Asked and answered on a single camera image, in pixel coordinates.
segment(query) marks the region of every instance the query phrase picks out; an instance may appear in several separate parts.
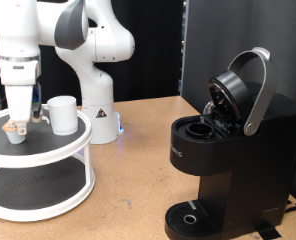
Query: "silver handle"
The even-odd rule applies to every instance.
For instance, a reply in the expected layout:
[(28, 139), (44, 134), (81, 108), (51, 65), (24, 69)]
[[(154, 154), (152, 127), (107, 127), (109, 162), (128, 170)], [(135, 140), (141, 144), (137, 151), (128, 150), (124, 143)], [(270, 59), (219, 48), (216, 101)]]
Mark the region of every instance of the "silver handle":
[(260, 92), (244, 126), (246, 136), (254, 135), (260, 126), (261, 120), (266, 113), (278, 85), (278, 71), (270, 57), (270, 53), (260, 47), (255, 47), (250, 51), (240, 53), (232, 60), (228, 67), (228, 70), (238, 74), (247, 62), (256, 57), (259, 57), (263, 64), (264, 79)]

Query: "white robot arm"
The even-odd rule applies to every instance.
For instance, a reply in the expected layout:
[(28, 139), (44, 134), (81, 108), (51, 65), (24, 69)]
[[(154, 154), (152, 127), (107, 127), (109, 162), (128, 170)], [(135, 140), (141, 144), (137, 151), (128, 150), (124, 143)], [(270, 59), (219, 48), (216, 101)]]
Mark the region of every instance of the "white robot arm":
[(0, 0), (0, 77), (19, 134), (26, 134), (33, 86), (41, 74), (38, 45), (73, 50), (85, 42), (87, 30), (84, 0)]
[(131, 33), (117, 20), (111, 0), (86, 0), (88, 18), (97, 23), (89, 28), (86, 42), (76, 50), (56, 47), (58, 56), (77, 73), (82, 94), (82, 111), (93, 126), (92, 144), (115, 140), (122, 129), (119, 113), (114, 110), (113, 81), (97, 69), (95, 62), (117, 62), (129, 59), (135, 49)]
[[(88, 19), (98, 27), (88, 29)], [(9, 114), (26, 134), (31, 115), (33, 87), (41, 74), (38, 45), (57, 46), (56, 52), (77, 72), (83, 111), (92, 121), (91, 143), (108, 143), (121, 130), (113, 106), (111, 77), (94, 68), (94, 62), (129, 59), (134, 38), (116, 19), (111, 0), (0, 0), (0, 77), (5, 85)]]

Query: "wooden table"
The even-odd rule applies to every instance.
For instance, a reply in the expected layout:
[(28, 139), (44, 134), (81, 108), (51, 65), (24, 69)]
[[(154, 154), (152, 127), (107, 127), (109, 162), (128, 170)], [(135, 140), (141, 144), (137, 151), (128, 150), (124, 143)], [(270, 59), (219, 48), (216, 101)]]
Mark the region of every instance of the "wooden table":
[[(49, 220), (0, 220), (0, 240), (168, 239), (166, 211), (196, 199), (199, 187), (199, 177), (178, 171), (169, 161), (170, 127), (174, 120), (198, 112), (181, 97), (121, 102), (115, 108), (125, 132), (110, 144), (91, 146), (96, 185), (90, 196)], [(282, 239), (296, 240), (296, 211), (287, 213), (277, 230)], [(238, 239), (261, 238), (253, 233)]]

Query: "pod coffee maker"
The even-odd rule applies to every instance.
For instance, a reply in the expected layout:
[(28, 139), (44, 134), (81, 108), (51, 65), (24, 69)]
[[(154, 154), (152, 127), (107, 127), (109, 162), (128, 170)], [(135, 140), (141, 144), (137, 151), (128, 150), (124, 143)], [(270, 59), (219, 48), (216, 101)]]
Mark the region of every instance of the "pod coffee maker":
[[(245, 84), (239, 71), (251, 59), (264, 80)], [(222, 240), (258, 231), (273, 239), (296, 169), (296, 102), (275, 93), (277, 69), (270, 53), (239, 54), (208, 84), (206, 114), (176, 120), (170, 160), (201, 176), (198, 199), (172, 206), (165, 231), (171, 240)]]

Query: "round shelf stand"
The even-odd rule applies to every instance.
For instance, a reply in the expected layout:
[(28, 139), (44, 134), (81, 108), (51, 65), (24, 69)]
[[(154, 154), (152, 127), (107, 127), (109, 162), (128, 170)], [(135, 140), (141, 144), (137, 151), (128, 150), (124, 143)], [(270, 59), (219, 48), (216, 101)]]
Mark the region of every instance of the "round shelf stand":
[[(47, 105), (43, 108), (47, 116)], [(19, 145), (12, 145), (1, 129), (8, 118), (8, 109), (0, 111), (0, 218), (48, 219), (84, 201), (95, 184), (89, 118), (78, 111), (79, 129), (70, 137), (54, 135), (45, 121), (28, 123), (26, 140)]]

